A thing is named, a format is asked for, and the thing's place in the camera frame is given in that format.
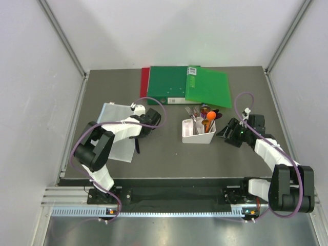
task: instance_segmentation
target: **white plastic bin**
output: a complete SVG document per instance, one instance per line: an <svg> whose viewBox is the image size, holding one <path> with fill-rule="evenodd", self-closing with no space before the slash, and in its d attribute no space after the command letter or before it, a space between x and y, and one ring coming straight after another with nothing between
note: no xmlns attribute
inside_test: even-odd
<svg viewBox="0 0 328 246"><path fill-rule="evenodd" d="M182 122L182 142L184 144L209 144L215 134L215 122L209 133L204 133L204 126L201 124L203 118L196 119L196 128L199 132L198 135L193 135L193 121L192 119L185 119Z"/></svg>

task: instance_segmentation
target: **green binder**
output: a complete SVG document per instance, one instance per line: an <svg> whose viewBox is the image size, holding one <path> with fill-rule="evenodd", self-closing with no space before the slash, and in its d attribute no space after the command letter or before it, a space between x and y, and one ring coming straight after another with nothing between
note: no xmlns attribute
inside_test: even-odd
<svg viewBox="0 0 328 246"><path fill-rule="evenodd" d="M162 104L199 103L185 100L187 68L188 66L150 67L147 96ZM152 100L147 102L149 105L157 104Z"/></svg>
<svg viewBox="0 0 328 246"><path fill-rule="evenodd" d="M227 74L189 66L187 68L186 100L231 108Z"/></svg>

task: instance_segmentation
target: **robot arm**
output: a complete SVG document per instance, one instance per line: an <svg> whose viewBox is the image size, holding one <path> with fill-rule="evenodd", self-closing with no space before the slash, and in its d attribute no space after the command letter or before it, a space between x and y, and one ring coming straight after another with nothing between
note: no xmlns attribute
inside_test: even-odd
<svg viewBox="0 0 328 246"><path fill-rule="evenodd" d="M247 178L242 184L245 197L258 196L269 202L274 211L292 212L296 208L299 199L299 183L296 171L290 161L276 148L282 150L277 141L270 134L265 133L264 116L248 115L248 124L273 145L263 139L259 139L251 130L247 129L237 119L232 118L228 125L217 135L225 138L225 142L240 147L246 142L256 154L262 157L264 162L273 172L271 182L260 178ZM303 184L303 200L299 212L310 213L314 209L314 172L312 168L301 166L295 162L301 174Z"/></svg>
<svg viewBox="0 0 328 246"><path fill-rule="evenodd" d="M114 180L106 166L113 143L126 138L146 137L153 130L151 127L126 124L125 122L136 122L150 126L155 126L160 122L161 115L153 109L149 109L146 113L144 106L133 104L131 110L133 110L133 115L122 120L121 124L108 124L95 128L81 141L74 152L75 158L87 170L89 176L100 185L100 188L95 187L102 192L109 191L114 186ZM84 132L95 124L97 123L94 121L88 123Z"/></svg>

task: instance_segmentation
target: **gray tabletop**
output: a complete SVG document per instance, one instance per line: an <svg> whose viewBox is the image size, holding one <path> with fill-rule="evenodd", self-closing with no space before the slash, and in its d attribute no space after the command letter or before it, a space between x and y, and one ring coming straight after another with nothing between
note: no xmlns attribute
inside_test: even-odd
<svg viewBox="0 0 328 246"><path fill-rule="evenodd" d="M282 128L262 67L212 68L229 76L232 100L243 91L252 92L255 103L252 112L265 116L266 132L273 134L288 152ZM140 69L92 70L81 106L74 142L86 124L97 120L104 103L130 105L139 98ZM240 99L239 111L250 105L247 96ZM146 109L150 106L144 101ZM161 113L160 106L151 106ZM236 148L214 136L209 145L182 143L181 124L188 118L185 105L167 105L168 120L164 127L139 141L140 154L135 153L132 163L108 160L107 166L114 178L177 178L177 177L245 177L271 176L263 160L244 143ZM223 117L216 121L221 130L232 117L234 109L219 108ZM67 167L65 178L83 176Z"/></svg>

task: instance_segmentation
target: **purple cable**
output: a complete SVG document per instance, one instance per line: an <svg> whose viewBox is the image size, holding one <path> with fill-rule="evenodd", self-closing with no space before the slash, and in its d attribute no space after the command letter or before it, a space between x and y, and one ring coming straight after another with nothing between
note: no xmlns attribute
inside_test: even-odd
<svg viewBox="0 0 328 246"><path fill-rule="evenodd" d="M149 128L160 128L160 127L164 126L165 123L166 123L166 121L167 121L167 113L166 113L166 110L165 110L164 106L163 106L158 100L156 100L156 99L154 99L154 98L152 98L152 97L148 97L148 96L141 97L141 98L139 98L138 100L136 100L134 103L136 104L138 101L140 101L140 100L142 100L142 99L150 99L150 100L153 100L153 101L157 102L157 103L161 106L161 108L163 109L164 116L165 116L165 117L164 117L164 121L163 121L161 124L159 124L158 126L150 126L150 125L145 125L145 124L141 124L141 123L137 123L137 122L132 122L132 121L124 121L124 123L125 123L125 124L134 124L134 125L139 125L139 126L149 127ZM109 125L109 124L119 125L119 124L122 124L122 122L121 122L121 121L108 121L108 122L101 122L101 123L98 123L98 124L96 124L96 125L90 127L85 133L82 134L82 136L78 139L78 141L77 141L76 144L74 145L74 147L73 147L73 149L72 149L72 151L71 151L71 153L70 153L70 156L69 156L69 164L70 164L70 166L71 166L73 169L75 169L75 170L78 171L79 173L82 173L82 174L88 176L89 178L91 178L87 172L82 171L81 169L77 168L77 167L73 164L74 153L75 153L77 147L79 146L79 144L81 143L81 141L82 141L82 140L83 140L83 139L89 134L89 132L91 132L93 129L95 129L95 128L99 127L99 126L102 126L102 125ZM117 202L118 202L118 204L119 204L119 205L118 205L118 211L117 211L117 213L115 214L115 216L114 216L112 219L108 220L108 222L113 222L114 220L117 219L118 215L119 215L120 212L121 212L121 209L122 209L122 202L121 202L121 200L120 200L115 194L113 194L113 193L110 192L110 191L105 190L103 187L101 187L99 184L97 184L97 183L95 182L95 180L92 180L92 181L94 182L95 186L97 186L98 189L102 190L103 192L108 193L109 195L111 195L112 197L114 197L114 198L117 200ZM60 239L62 239L63 237L65 237L68 233L70 233L73 229L75 229L76 227L80 226L81 224L83 224L83 223L85 223L85 222L87 222L87 221L91 221L91 220L98 220L98 219L97 219L97 218L88 218L88 219L85 219L85 220L81 221L80 223L78 223L77 225L75 225L74 227L72 227L71 229L69 229L68 231L66 231L66 232L65 232L63 235L61 235L60 237L55 237L55 236L54 236L54 233L53 233L53 227L52 227L52 228L51 228L51 234L52 234L52 237L55 238L56 240L60 240Z"/></svg>
<svg viewBox="0 0 328 246"><path fill-rule="evenodd" d="M268 143L270 146L273 146L273 144L271 142L269 142L268 140L266 140L263 136L261 136L258 132L256 132L250 125L247 124L247 122L245 122L241 115L238 113L238 110L237 110L237 100L239 97L241 97L242 95L250 95L252 97L252 105L251 107L253 106L253 103L254 103L254 96L252 93L250 92L242 92L240 93L236 98L235 98L235 101L234 101L234 108L235 108L235 111L236 111L236 114L238 115L239 119L245 124L245 126L247 128L249 128L256 136L258 136L259 138L263 139L266 143ZM295 210L289 214L289 215L281 215L281 214L278 214L276 213L275 211L273 211L271 208L270 208L270 205L269 205L269 208L270 210L272 211L272 213L280 218L291 218L293 217L294 215L296 215L302 205L302 201L303 201L303 183L302 183L302 178L301 178L301 174L295 164L295 162L293 161L293 159L287 155L285 152L283 152L281 149L279 149L277 146L273 146L280 154L284 155L289 161L290 163L293 165L294 169L295 169L295 172L296 172L296 176L297 176L297 180L298 180L298 183L299 183L299 199L298 199L298 203L296 205L296 208Z"/></svg>
<svg viewBox="0 0 328 246"><path fill-rule="evenodd" d="M137 103L138 101L140 101L140 100L142 100L142 99L150 99L150 100L153 100L153 101L157 102L157 103L161 106L161 108L163 109L163 112L164 112L164 116L165 116L164 121L162 122L162 124L160 124L160 125L158 125L158 126L150 126L150 125L145 125L145 124L141 124L141 123L137 123L137 122L132 122L132 121L124 121L124 123L126 123L126 124L134 124L134 125L139 125L139 126L149 127L149 128L160 128L160 127L164 126L165 123L166 123L166 120L167 120L167 114L166 114L166 110L165 110L164 106L163 106L158 100L156 100L156 99L154 99L154 98L151 98L151 97L147 97L147 96L146 96L146 97L139 98L137 101L135 101L135 103ZM78 172L80 172L80 173L82 173L82 174L88 176L89 178L91 178L91 177L89 176L89 174L88 174L87 172L84 172L84 171L82 171L81 169L79 169L79 168L77 168L76 166L74 166L74 164L73 164L74 153L75 153L77 147L79 146L79 144L81 143L81 141L82 141L82 140L83 140L83 139L84 139L84 138L85 138L85 137L86 137L86 136L87 136L87 135L88 135L93 129L95 129L95 128L99 127L99 126L102 126L102 125L108 125L108 124L118 125L118 124L122 124L122 122L121 122L121 121L108 121L108 122L101 122L101 123L95 124L94 126L90 127L85 133L82 134L82 136L78 139L78 141L76 142L76 144L74 145L74 147L73 147L73 149L72 149L72 151L71 151L71 153L70 153L70 157L69 157L69 164L70 164L70 166L71 166L73 169L77 170ZM100 190L102 190L102 191L108 193L109 195L111 195L112 197L114 197L114 198L117 200L117 202L119 203L118 212L116 213L115 217L113 217L111 220L109 220L110 222L113 222L114 220L117 219L118 215L119 215L120 212L121 212L122 203L121 203L120 199L119 199L116 195L114 195L112 192L110 192L110 191L106 191L104 188L102 188L102 187L101 187L100 185L98 185L98 184L96 184L96 186L97 186Z"/></svg>

